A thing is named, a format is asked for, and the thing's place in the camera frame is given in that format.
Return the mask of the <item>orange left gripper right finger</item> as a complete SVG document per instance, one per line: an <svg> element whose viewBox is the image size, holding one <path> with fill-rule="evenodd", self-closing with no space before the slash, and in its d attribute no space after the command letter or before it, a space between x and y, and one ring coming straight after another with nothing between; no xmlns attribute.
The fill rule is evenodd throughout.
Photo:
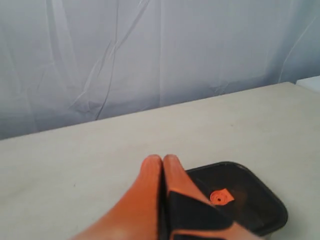
<svg viewBox="0 0 320 240"><path fill-rule="evenodd" d="M258 237L232 220L200 191L179 158L163 159L170 240L256 240Z"/></svg>

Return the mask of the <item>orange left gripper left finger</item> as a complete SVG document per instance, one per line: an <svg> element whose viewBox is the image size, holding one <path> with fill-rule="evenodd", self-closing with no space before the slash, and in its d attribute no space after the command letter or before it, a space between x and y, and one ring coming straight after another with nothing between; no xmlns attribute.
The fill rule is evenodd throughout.
<svg viewBox="0 0 320 240"><path fill-rule="evenodd" d="M147 156L132 186L98 221L73 240L157 240L163 162Z"/></svg>

